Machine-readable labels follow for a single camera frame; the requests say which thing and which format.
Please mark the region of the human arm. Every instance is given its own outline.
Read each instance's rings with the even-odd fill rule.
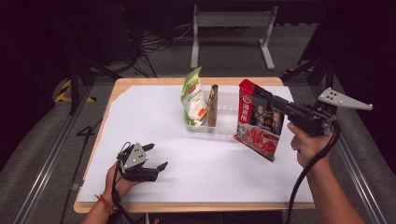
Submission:
[[[292,123],[289,123],[288,127],[295,134],[291,140],[291,147],[298,151],[297,161],[303,167],[327,145],[332,137],[309,135]],[[364,223],[332,172],[329,155],[318,161],[306,177],[320,223]]]
[[[112,186],[113,186],[113,178],[114,178],[114,173],[115,173],[116,169],[117,169],[117,163],[114,163],[108,169],[107,175],[106,175],[106,186],[105,186],[104,192],[102,193],[103,198],[107,201],[107,204],[111,208],[114,207],[114,203],[113,203],[112,196],[111,196],[111,190],[112,190]],[[116,184],[116,190],[117,190],[118,194],[120,195],[120,198],[122,199],[123,197],[125,197],[128,194],[130,189],[133,186],[136,186],[137,184],[139,184],[139,182],[132,182],[132,181],[122,178],[121,173],[118,171],[117,179],[119,179],[119,178],[120,178],[120,180]],[[81,223],[84,223],[84,224],[104,223],[104,224],[106,224],[109,217],[110,217],[110,212],[105,207],[105,204],[103,202],[101,202],[100,200],[98,200],[95,203],[95,205],[93,206],[93,208],[90,210],[90,212],[87,214],[87,216],[84,217],[84,219],[82,220]]]

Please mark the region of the green snack bag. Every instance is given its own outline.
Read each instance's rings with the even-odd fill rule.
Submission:
[[[198,67],[186,76],[180,96],[185,120],[191,126],[200,126],[207,112],[204,90],[199,78],[200,71],[201,67]]]

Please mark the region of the bracelet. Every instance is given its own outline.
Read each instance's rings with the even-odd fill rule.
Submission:
[[[95,197],[105,205],[105,208],[108,210],[110,215],[113,215],[116,213],[116,211],[114,211],[114,209],[112,207],[110,207],[110,205],[108,205],[107,200],[103,197],[102,194],[100,196],[97,196],[95,194]]]

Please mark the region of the hand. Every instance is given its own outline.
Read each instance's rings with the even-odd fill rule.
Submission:
[[[107,171],[106,175],[106,187],[105,191],[103,192],[103,196],[105,199],[107,199],[108,203],[113,204],[112,202],[112,196],[111,196],[111,190],[113,186],[113,178],[114,178],[114,172],[117,169],[117,184],[116,184],[116,190],[120,195],[120,199],[125,197],[129,191],[131,190],[132,187],[140,184],[141,182],[133,182],[129,181],[125,178],[122,177],[122,174],[120,171],[118,171],[117,163],[114,163]]]
[[[305,167],[309,161],[318,154],[332,138],[332,133],[328,136],[312,136],[293,123],[288,124],[288,128],[294,133],[294,137],[291,140],[291,148],[297,150],[297,162]],[[322,159],[323,162],[329,162],[329,154]]]

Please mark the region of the wooden table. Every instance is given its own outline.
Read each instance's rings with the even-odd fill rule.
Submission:
[[[260,86],[283,86],[278,77],[201,77],[203,85],[239,85],[239,83],[248,78]],[[133,85],[183,85],[185,78],[122,78],[117,80],[114,90],[109,98],[109,104],[104,115],[104,120],[100,127],[98,137],[93,146],[90,157],[90,166],[92,157],[98,147],[104,124],[109,113],[110,104],[117,99],[122,93],[127,91]],[[88,213],[94,203],[82,203],[75,201],[74,208],[78,213]],[[154,212],[198,212],[198,211],[253,211],[253,210],[282,210],[288,208],[288,203],[124,203],[124,208],[129,212],[135,213],[154,213]],[[314,208],[312,203],[296,203],[294,208],[308,209]]]

